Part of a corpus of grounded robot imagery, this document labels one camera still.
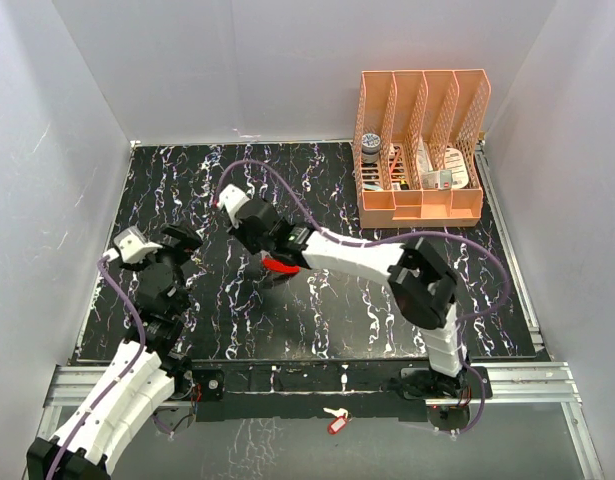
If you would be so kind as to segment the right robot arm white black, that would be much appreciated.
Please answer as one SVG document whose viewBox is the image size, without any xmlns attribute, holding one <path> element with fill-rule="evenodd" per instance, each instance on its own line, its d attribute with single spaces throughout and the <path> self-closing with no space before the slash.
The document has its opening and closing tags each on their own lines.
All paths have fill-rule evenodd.
<svg viewBox="0 0 615 480">
<path fill-rule="evenodd" d="M 262 253 L 288 272 L 329 270 L 389 289 L 405 320 L 416 326 L 426 346 L 429 372 L 418 376 L 411 396 L 458 398 L 469 376 L 458 339 L 457 275 L 422 238 L 373 246 L 367 240 L 336 235 L 306 223 L 291 224 L 261 198 L 230 185 L 219 195 L 233 235 L 248 251 Z"/>
</svg>

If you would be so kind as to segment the red handled key organizer plate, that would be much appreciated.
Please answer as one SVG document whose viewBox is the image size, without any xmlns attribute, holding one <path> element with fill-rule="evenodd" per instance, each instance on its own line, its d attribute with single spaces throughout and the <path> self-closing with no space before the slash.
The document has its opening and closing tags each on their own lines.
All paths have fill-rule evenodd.
<svg viewBox="0 0 615 480">
<path fill-rule="evenodd" d="M 300 272 L 300 267 L 296 265 L 287 265 L 272 257 L 264 257 L 262 265 L 269 271 L 281 275 L 296 275 Z"/>
</svg>

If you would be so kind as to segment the small jar with lid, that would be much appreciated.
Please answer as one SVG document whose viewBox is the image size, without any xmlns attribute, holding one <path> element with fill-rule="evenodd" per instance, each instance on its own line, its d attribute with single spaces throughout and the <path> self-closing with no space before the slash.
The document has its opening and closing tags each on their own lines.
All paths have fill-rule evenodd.
<svg viewBox="0 0 615 480">
<path fill-rule="evenodd" d="M 381 137 L 376 133 L 365 133 L 361 137 L 361 163 L 374 165 L 380 160 Z"/>
</svg>

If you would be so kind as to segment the orange file organizer rack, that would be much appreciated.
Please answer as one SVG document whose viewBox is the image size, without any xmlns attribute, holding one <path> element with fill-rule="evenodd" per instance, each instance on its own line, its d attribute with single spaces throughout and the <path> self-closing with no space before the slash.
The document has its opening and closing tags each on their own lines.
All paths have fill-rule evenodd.
<svg viewBox="0 0 615 480">
<path fill-rule="evenodd" d="M 490 95 L 482 69 L 362 72 L 352 142 L 362 227 L 479 222 L 475 153 Z"/>
</svg>

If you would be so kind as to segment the red tag with key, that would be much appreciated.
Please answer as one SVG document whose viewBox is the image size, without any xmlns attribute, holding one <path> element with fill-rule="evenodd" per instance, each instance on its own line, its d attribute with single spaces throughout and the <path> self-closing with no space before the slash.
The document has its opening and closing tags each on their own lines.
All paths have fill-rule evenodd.
<svg viewBox="0 0 615 480">
<path fill-rule="evenodd" d="M 345 408 L 333 409 L 324 407 L 323 412 L 333 417 L 333 420 L 327 426 L 327 432 L 330 435 L 338 434 L 349 422 L 349 411 Z"/>
</svg>

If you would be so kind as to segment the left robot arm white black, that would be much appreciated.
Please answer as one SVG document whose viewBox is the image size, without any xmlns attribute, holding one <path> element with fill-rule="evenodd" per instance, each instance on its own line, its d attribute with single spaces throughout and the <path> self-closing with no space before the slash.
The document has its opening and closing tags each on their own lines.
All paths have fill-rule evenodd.
<svg viewBox="0 0 615 480">
<path fill-rule="evenodd" d="M 120 456 L 170 397 L 193 387 L 190 363 L 172 350 L 191 306 L 183 266 L 202 245 L 188 224 L 162 229 L 170 243 L 147 240 L 131 226 L 97 262 L 133 319 L 109 366 L 71 417 L 26 454 L 31 479 L 108 479 Z"/>
</svg>

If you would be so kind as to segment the white labelled packet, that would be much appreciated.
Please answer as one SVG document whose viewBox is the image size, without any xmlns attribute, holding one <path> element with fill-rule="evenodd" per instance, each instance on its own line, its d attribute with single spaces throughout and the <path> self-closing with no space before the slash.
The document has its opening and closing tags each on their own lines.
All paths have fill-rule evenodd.
<svg viewBox="0 0 615 480">
<path fill-rule="evenodd" d="M 433 167 L 425 143 L 417 150 L 416 165 L 421 187 L 427 190 L 463 189 L 469 185 L 469 173 L 463 154 L 456 148 L 445 150 L 444 166 Z"/>
</svg>

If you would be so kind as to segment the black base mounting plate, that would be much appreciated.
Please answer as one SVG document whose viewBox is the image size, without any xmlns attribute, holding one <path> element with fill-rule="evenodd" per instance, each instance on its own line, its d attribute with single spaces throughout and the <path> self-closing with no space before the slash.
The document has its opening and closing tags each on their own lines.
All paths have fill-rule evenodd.
<svg viewBox="0 0 615 480">
<path fill-rule="evenodd" d="M 397 418 L 466 424 L 471 407 L 492 398 L 482 366 L 457 377 L 426 360 L 202 361 L 188 395 L 202 422 L 236 419 L 324 419 L 346 410 L 353 419 Z"/>
</svg>

